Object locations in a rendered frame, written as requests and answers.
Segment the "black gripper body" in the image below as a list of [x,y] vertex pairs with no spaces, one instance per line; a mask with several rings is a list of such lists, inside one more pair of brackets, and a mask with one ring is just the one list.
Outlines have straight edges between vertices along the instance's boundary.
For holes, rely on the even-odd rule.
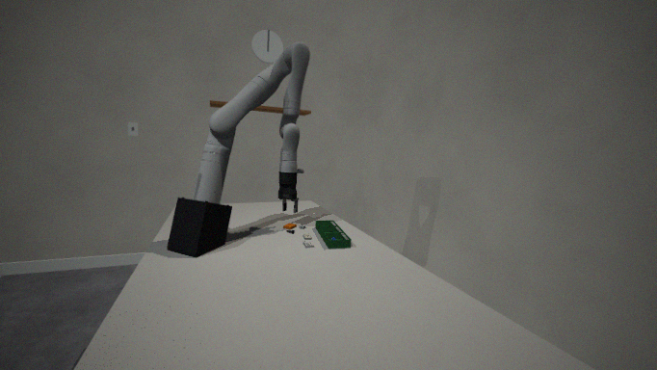
[[297,161],[280,160],[278,198],[297,198],[297,173],[303,173],[303,169],[297,169]]

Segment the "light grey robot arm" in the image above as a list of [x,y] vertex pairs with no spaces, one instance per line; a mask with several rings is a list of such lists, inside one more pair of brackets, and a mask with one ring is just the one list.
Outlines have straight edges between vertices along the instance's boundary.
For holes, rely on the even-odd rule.
[[270,66],[257,74],[233,99],[211,116],[193,200],[220,204],[236,126],[248,112],[266,102],[290,73],[279,128],[283,139],[280,160],[297,161],[300,129],[296,122],[300,115],[302,87],[309,59],[310,52],[305,43],[299,41],[291,44]]

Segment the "green rack of labelled bins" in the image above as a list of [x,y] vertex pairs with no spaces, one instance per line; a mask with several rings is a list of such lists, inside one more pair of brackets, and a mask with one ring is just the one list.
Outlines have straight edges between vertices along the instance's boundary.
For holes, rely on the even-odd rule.
[[[335,221],[316,221],[315,227],[329,249],[343,249],[351,247],[350,237],[338,226]],[[332,237],[334,237],[336,240],[331,240]]]

